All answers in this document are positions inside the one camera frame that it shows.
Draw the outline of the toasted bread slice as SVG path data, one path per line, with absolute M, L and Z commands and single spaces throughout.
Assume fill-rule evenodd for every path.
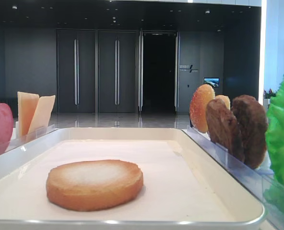
M 48 200 L 74 211 L 96 211 L 134 200 L 143 187 L 137 164 L 121 160 L 80 161 L 53 168 Z

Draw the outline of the cheese slice inner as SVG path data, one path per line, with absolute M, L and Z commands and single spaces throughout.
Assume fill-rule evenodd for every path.
M 42 96 L 37 103 L 34 116 L 32 118 L 29 130 L 27 134 L 35 132 L 36 130 L 47 127 L 51 113 L 55 103 L 55 95 Z

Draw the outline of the cheese slice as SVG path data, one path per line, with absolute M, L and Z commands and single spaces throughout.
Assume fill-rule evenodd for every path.
M 37 103 L 34 116 L 32 118 L 29 130 L 27 134 L 35 132 L 36 130 L 47 127 L 51 113 L 55 103 L 55 95 L 42 96 Z
M 17 92 L 17 96 L 19 133 L 22 137 L 28 133 L 39 101 L 39 95 L 34 93 Z

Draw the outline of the cheese slice outer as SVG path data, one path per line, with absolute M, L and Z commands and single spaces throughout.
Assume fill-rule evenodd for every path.
M 17 96 L 19 133 L 22 137 L 28 133 L 39 101 L 39 95 L 34 93 L 17 92 Z

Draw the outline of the green lettuce leaf in rack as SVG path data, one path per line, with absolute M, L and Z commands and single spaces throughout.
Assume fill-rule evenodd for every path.
M 284 79 L 267 112 L 269 127 L 266 143 L 275 178 L 284 185 Z

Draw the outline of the bun slice nearer tray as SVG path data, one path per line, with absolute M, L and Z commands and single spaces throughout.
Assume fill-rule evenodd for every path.
M 197 88 L 192 96 L 189 106 L 189 116 L 192 126 L 198 131 L 206 133 L 208 126 L 206 122 L 206 106 L 215 98 L 215 92 L 211 85 L 203 84 Z

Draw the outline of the dark double door middle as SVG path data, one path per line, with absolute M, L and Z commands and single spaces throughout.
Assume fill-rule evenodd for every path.
M 99 112 L 135 112 L 136 34 L 100 31 Z

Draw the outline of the dark double door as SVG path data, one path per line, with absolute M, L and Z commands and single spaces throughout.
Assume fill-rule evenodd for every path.
M 100 31 L 99 112 L 135 112 L 136 34 Z
M 95 32 L 58 30 L 60 113 L 95 112 Z

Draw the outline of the brown patty nearer tray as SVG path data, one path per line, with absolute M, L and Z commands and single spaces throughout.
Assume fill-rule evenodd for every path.
M 209 101 L 206 106 L 206 122 L 211 142 L 225 147 L 229 154 L 244 162 L 245 155 L 237 119 L 222 99 Z

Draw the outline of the white metal tray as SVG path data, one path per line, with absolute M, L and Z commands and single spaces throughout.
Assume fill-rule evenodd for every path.
M 116 159 L 137 164 L 138 197 L 75 212 L 47 200 L 52 168 Z M 0 156 L 0 230 L 256 230 L 264 205 L 184 131 L 62 128 Z

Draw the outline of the bun slice nearer pusher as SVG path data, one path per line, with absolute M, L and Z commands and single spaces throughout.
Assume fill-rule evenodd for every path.
M 230 103 L 230 99 L 229 99 L 229 97 L 228 96 L 225 96 L 225 95 L 217 95 L 217 96 L 215 96 L 215 99 L 221 99 L 224 103 L 225 103 L 225 105 L 226 105 L 226 107 L 230 110 L 230 108 L 231 108 L 231 103 Z

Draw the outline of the dark double door left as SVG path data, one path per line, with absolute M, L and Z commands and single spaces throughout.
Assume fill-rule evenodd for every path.
M 60 113 L 95 112 L 95 32 L 58 30 Z

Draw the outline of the brown patty nearer pusher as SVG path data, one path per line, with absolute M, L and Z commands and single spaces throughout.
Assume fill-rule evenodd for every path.
M 256 169 L 262 164 L 267 150 L 265 133 L 268 123 L 265 109 L 255 97 L 241 95 L 233 99 L 231 110 L 242 135 L 244 163 Z

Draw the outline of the potted flowers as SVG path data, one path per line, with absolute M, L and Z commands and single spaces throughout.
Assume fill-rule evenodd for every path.
M 268 91 L 264 90 L 263 98 L 264 99 L 271 99 L 272 97 L 276 96 L 276 92 L 272 89 L 269 89 Z

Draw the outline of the wall display screen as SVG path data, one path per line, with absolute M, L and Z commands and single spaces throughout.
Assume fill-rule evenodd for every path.
M 214 88 L 218 88 L 220 85 L 219 78 L 203 78 L 203 84 L 209 84 Z

